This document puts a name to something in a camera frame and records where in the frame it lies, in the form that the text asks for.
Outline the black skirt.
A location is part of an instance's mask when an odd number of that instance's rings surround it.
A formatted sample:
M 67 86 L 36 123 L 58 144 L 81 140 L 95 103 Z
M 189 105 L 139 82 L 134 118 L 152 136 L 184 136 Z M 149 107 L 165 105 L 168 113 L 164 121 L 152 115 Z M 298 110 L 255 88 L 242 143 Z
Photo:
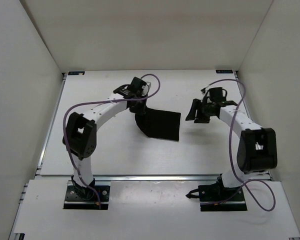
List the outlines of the black skirt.
M 180 139 L 181 113 L 146 108 L 145 114 L 135 114 L 135 122 L 149 138 L 176 141 Z

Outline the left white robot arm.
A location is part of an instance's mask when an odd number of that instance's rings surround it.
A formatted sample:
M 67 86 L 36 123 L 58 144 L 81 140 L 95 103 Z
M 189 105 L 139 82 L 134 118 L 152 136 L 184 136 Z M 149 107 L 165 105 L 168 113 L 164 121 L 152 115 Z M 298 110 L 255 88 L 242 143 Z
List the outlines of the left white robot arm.
M 91 169 L 91 155 L 97 147 L 98 130 L 115 115 L 129 109 L 133 113 L 144 113 L 149 82 L 142 81 L 140 85 L 125 84 L 113 91 L 105 100 L 83 112 L 72 112 L 63 123 L 62 142 L 70 157 L 73 167 L 71 177 L 75 192 L 81 198 L 88 200 L 97 191 Z

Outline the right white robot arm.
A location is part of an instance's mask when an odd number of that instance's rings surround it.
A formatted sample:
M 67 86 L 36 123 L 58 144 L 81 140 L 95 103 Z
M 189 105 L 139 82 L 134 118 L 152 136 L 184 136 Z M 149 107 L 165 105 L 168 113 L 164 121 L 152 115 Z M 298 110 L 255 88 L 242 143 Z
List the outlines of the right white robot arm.
M 226 200 L 232 195 L 232 188 L 239 187 L 258 173 L 277 167 L 276 133 L 272 128 L 253 122 L 233 100 L 207 102 L 195 98 L 185 120 L 208 124 L 211 117 L 227 124 L 229 133 L 235 133 L 239 138 L 236 162 L 220 175 L 222 183 L 214 187 L 216 198 Z

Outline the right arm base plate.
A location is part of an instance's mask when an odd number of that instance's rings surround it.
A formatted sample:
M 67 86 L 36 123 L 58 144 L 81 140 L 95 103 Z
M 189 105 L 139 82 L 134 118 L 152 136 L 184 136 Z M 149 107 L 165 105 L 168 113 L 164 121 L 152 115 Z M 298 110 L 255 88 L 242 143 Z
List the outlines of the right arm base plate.
M 224 188 L 217 183 L 199 185 L 201 212 L 245 212 L 248 210 L 240 187 Z

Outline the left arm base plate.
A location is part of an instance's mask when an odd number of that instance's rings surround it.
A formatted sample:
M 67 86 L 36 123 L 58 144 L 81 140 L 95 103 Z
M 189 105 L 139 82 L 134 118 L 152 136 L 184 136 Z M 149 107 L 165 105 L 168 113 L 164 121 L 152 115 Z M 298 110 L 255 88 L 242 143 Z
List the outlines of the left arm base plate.
M 79 193 L 75 186 L 68 184 L 65 192 L 63 208 L 65 210 L 108 210 L 110 199 L 110 185 L 95 185 L 98 198 L 94 191 L 88 190 L 87 194 Z

